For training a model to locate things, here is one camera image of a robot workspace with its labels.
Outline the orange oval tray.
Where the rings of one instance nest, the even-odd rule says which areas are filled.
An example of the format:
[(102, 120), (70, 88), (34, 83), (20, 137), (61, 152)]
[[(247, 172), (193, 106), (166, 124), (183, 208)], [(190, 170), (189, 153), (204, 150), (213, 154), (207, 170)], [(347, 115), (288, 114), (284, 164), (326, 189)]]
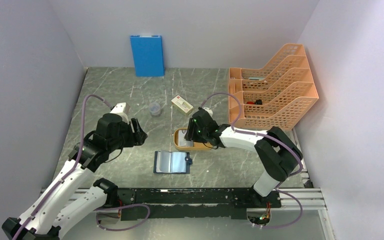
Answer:
[(186, 140), (187, 128), (178, 128), (173, 135), (174, 146), (181, 152), (208, 151), (212, 147), (208, 144)]

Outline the blue leather card holder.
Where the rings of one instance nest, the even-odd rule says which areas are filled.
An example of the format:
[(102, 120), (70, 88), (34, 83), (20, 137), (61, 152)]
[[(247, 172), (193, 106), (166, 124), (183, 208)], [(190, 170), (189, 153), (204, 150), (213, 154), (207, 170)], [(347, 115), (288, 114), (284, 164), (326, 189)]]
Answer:
[(155, 151), (154, 174), (189, 174), (193, 159), (189, 152)]

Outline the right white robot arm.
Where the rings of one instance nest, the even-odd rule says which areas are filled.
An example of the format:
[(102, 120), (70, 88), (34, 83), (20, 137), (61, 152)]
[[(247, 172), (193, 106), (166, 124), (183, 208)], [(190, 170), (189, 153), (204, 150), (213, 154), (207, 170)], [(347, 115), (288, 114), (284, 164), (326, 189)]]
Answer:
[(264, 171), (250, 193), (250, 202), (255, 207), (262, 207), (275, 188), (303, 169), (302, 152), (277, 126), (253, 131), (217, 124), (205, 109), (199, 108), (189, 119), (185, 139), (216, 149), (238, 148), (256, 153)]

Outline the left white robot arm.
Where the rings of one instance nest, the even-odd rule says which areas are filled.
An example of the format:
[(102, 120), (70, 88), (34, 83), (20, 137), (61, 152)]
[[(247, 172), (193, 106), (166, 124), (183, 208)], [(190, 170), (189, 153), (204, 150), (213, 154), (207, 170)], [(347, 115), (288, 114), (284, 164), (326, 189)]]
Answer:
[(76, 145), (57, 178), (18, 218), (9, 217), (2, 230), (10, 240), (61, 240), (67, 232), (96, 209), (119, 207), (118, 186), (100, 178), (84, 196), (69, 199), (112, 152), (144, 144), (147, 134), (138, 120), (125, 121), (120, 114), (106, 113), (96, 129)]

